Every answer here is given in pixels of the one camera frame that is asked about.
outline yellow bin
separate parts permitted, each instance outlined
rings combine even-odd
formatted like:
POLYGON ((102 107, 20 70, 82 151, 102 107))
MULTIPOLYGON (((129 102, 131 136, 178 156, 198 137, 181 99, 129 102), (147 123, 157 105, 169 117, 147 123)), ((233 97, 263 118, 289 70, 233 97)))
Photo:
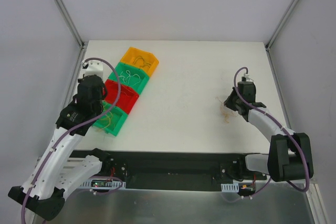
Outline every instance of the yellow bin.
POLYGON ((120 60, 122 63, 142 69, 149 77, 159 64, 154 54, 130 47, 120 60))

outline robotic arm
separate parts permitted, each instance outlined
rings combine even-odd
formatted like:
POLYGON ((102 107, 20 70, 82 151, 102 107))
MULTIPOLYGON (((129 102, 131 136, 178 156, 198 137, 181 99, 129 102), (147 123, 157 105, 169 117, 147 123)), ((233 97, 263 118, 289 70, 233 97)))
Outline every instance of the robotic arm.
POLYGON ((78 80, 77 94, 61 111, 40 162, 22 186, 12 187, 8 193, 10 198, 48 221, 59 214, 65 200, 85 180, 95 174, 110 176, 113 166, 109 154, 94 149, 72 171, 60 175, 70 154, 96 121, 94 118, 103 112, 102 100, 107 95, 102 64, 92 60, 83 67, 86 71, 78 80))
MULTIPOLYGON (((234 84, 237 74, 243 69, 247 70, 247 68, 241 68, 236 73, 234 84)), ((246 156, 245 163, 248 170, 269 174, 271 179, 276 182, 307 179, 305 162, 309 178, 313 176, 308 135, 296 133, 281 126, 263 103, 256 102, 256 86, 250 81, 248 74, 244 74, 242 81, 238 82, 238 86, 235 84, 232 93, 224 102, 224 106, 238 111, 246 122, 254 125, 270 142, 268 155, 249 154, 246 156)))

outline white tabletop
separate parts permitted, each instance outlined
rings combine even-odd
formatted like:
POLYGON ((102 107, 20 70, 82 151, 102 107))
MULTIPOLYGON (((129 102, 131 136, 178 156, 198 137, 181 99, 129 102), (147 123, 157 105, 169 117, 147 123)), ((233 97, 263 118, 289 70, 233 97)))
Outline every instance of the white tabletop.
MULTIPOLYGON (((116 66, 129 47, 160 61, 117 137, 91 127, 77 150, 268 153, 269 142, 241 116, 225 123, 221 101, 246 66, 258 102, 285 123, 264 44, 260 42, 92 40, 85 58, 116 66)), ((104 80, 111 70, 104 66, 104 80)))

